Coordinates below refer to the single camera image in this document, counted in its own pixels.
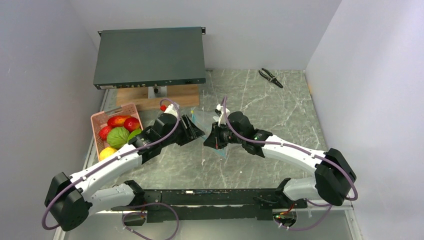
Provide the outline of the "clear zip top bag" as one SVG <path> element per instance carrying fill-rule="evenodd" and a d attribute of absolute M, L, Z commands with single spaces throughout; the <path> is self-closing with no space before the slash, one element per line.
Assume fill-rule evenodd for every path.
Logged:
<path fill-rule="evenodd" d="M 204 132 L 204 136 L 201 137 L 204 142 L 212 131 L 212 124 L 217 122 L 219 117 L 215 112 L 206 112 L 202 110 L 191 110 L 191 121 Z M 216 149 L 216 147 L 212 147 L 214 153 L 220 156 L 223 159 L 228 158 L 228 147 L 224 147 L 222 149 Z"/>

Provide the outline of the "light green cabbage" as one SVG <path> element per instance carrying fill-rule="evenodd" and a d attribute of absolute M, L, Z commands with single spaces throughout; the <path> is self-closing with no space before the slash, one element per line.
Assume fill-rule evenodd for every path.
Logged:
<path fill-rule="evenodd" d="M 130 132 L 124 127 L 113 128 L 106 137 L 106 142 L 111 148 L 119 150 L 128 142 Z"/>

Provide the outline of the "yellow lemon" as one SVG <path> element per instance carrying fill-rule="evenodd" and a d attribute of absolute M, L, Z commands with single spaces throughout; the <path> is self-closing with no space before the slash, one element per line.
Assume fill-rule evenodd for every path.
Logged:
<path fill-rule="evenodd" d="M 106 147 L 104 148 L 99 154 L 98 154 L 98 161 L 101 162 L 103 160 L 105 160 L 106 158 L 110 157 L 111 155 L 113 155 L 115 152 L 117 152 L 117 150 L 113 147 Z"/>

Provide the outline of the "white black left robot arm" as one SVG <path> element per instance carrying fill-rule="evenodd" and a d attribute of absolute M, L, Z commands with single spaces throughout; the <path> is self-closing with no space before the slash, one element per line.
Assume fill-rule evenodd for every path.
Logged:
<path fill-rule="evenodd" d="M 78 227 L 90 215 L 107 208 L 127 206 L 139 209 L 144 196 L 137 184 L 121 184 L 113 190 L 101 190 L 108 182 L 120 174 L 140 167 L 158 156 L 162 149 L 177 144 L 183 146 L 205 135 L 187 115 L 175 116 L 162 113 L 153 125 L 135 135 L 112 156 L 91 167 L 67 176 L 64 172 L 56 174 L 49 185 L 42 217 L 42 227 L 47 226 L 46 218 L 51 214 L 57 226 L 63 231 Z"/>

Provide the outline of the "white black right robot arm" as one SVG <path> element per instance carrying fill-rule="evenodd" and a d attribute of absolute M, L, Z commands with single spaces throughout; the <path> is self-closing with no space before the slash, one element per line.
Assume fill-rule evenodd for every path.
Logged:
<path fill-rule="evenodd" d="M 205 147 L 216 150 L 229 144 L 239 144 L 249 154 L 270 158 L 294 165 L 311 176 L 301 179 L 285 179 L 275 194 L 276 203 L 289 207 L 297 200 L 321 199 L 332 206 L 344 201 L 356 201 L 359 197 L 355 187 L 356 174 L 341 151 L 327 151 L 303 147 L 277 135 L 254 128 L 242 112 L 222 113 L 216 110 L 215 122 L 204 141 Z"/>

